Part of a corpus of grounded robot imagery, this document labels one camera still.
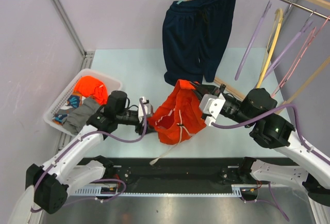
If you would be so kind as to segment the orange shorts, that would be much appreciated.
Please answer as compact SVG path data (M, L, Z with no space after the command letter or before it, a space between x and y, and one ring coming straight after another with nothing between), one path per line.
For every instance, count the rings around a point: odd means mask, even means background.
M178 144L189 140L206 127L199 109L200 101L193 92L195 82L179 79L172 93L154 114L148 118L148 124L158 134L159 141L171 147L156 159L154 165L167 156Z

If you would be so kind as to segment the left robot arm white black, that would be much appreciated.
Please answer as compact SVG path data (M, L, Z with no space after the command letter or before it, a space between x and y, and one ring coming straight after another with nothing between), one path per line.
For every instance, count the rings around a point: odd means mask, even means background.
M41 210L53 214L78 189L99 180L107 183L114 178L112 162L100 155L79 169L75 169L75 166L107 137L124 142L125 139L112 134L120 124L135 127L139 138L134 139L134 142L140 141L149 131L147 119L153 114L149 100L141 97L137 110L130 110L126 106L127 102L125 92L113 91L107 103L93 113L64 149L41 166L32 164L28 167L25 186L34 187L33 202Z

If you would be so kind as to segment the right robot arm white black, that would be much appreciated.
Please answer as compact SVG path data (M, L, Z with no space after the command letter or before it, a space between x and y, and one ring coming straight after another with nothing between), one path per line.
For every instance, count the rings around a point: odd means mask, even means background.
M240 101L224 93L225 85L216 87L191 83L207 126L224 129L216 124L219 115L235 121L228 129L251 128L249 136L261 147L275 150L297 164L296 167L269 164L252 157L244 157L236 171L238 182L274 182L296 188L310 199L329 206L329 157L307 142L298 121L291 124L277 111L293 104L277 106L264 88L252 89Z

